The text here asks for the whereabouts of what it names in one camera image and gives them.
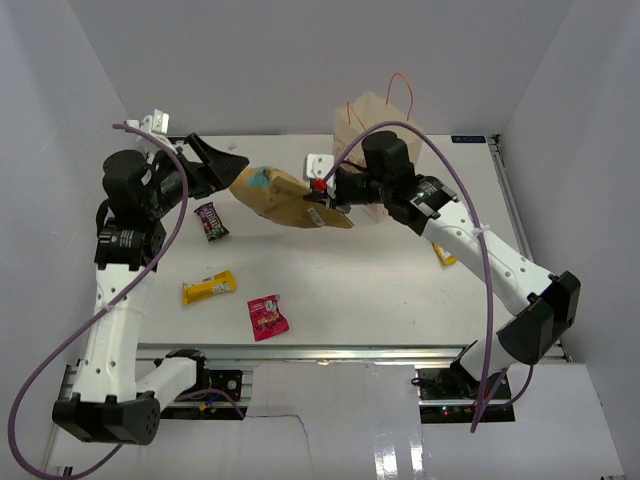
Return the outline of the brown potato chips bag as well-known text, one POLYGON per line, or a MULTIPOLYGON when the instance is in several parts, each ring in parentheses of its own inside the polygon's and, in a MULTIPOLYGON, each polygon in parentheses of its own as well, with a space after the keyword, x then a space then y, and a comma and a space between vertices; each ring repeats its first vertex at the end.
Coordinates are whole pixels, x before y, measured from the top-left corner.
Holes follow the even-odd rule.
POLYGON ((258 216, 281 226, 299 229, 354 226, 347 215, 307 200, 308 185, 280 169, 246 168, 228 189, 258 216))

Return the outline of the cream paper gift bag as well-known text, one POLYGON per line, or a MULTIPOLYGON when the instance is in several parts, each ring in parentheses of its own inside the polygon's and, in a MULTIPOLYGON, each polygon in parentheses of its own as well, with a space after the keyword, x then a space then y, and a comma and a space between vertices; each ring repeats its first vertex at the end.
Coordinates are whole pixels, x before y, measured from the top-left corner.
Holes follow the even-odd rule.
MULTIPOLYGON (((337 159, 358 135, 364 132, 367 128, 385 121, 404 121, 416 129, 421 130, 421 127, 419 127, 411 118, 413 102, 414 95, 411 83, 408 78, 400 72, 395 72, 391 76, 384 98, 372 91, 366 91, 356 100, 346 102, 345 106, 342 106, 335 111, 332 155, 337 159), (407 101, 404 106, 401 105, 400 108, 392 102, 392 100, 395 100, 396 98, 395 96, 392 96, 393 82, 396 78, 404 81, 406 92, 408 92, 403 95, 404 100, 407 101)), ((420 157, 422 141, 415 134, 404 128, 385 128, 396 133, 397 136, 407 144, 409 159, 414 165, 417 165, 420 157)), ((361 146, 356 146, 351 150, 350 154, 346 157, 345 163, 346 162, 351 162, 362 167, 365 166, 365 159, 361 146)), ((345 163, 342 164, 345 170, 349 173, 357 172, 354 167, 345 165, 345 163)), ((382 222, 388 216, 383 205, 365 206, 364 211, 376 223, 382 222)))

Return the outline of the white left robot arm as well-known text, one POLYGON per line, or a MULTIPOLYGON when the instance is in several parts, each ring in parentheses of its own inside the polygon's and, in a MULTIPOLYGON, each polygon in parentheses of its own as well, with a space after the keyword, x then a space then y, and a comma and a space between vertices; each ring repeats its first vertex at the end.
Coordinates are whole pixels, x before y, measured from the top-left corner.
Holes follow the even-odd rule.
POLYGON ((196 134, 186 138, 198 159, 180 148, 121 150, 103 163, 107 198, 96 217, 96 305, 85 353, 69 398, 55 402, 55 424, 87 443, 147 445, 162 411, 185 394, 199 399, 211 387, 205 357, 174 350, 136 377, 141 320, 157 271, 157 255, 170 241, 163 217, 185 198, 227 189, 247 158, 217 150, 196 134))

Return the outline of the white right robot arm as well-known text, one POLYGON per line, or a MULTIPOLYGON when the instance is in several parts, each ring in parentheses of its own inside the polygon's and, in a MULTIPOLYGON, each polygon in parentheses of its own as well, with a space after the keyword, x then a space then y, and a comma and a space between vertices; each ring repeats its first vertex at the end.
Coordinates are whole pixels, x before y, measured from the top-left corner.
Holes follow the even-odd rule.
POLYGON ((484 391, 490 376, 513 364, 534 366, 574 324, 581 283, 571 272, 556 275, 531 262, 481 226, 470 201, 440 179, 416 172, 406 143, 383 130, 366 136, 365 164, 337 167, 331 205, 381 204, 396 222, 452 254, 499 299, 512 318, 467 346, 448 378, 461 397, 484 391))

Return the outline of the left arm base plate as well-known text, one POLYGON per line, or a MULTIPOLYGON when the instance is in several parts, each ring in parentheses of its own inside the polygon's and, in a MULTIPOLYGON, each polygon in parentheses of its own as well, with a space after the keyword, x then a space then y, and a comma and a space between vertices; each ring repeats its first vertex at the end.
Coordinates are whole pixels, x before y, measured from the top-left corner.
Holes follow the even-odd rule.
POLYGON ((202 399, 205 404, 211 404, 228 399, 234 402, 241 400, 244 380, 242 370, 211 367, 205 354, 193 348, 170 351, 162 359, 156 359, 154 364, 160 368, 169 360, 175 359, 186 364, 186 380, 192 380, 178 392, 177 401, 202 399))

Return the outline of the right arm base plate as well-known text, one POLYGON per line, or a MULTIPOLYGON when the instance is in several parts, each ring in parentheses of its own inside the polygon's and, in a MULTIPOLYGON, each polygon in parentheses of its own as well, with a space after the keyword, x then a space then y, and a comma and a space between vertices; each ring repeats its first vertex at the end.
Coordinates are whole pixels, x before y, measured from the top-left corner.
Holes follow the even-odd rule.
MULTIPOLYGON (((491 393, 500 380, 492 400, 481 417, 482 423, 512 423, 516 420, 513 406, 504 407, 514 393, 506 377, 492 375, 485 395, 491 393)), ((477 390, 458 381, 446 366, 418 363, 411 384, 416 388, 422 425, 470 426, 477 404, 477 390)))

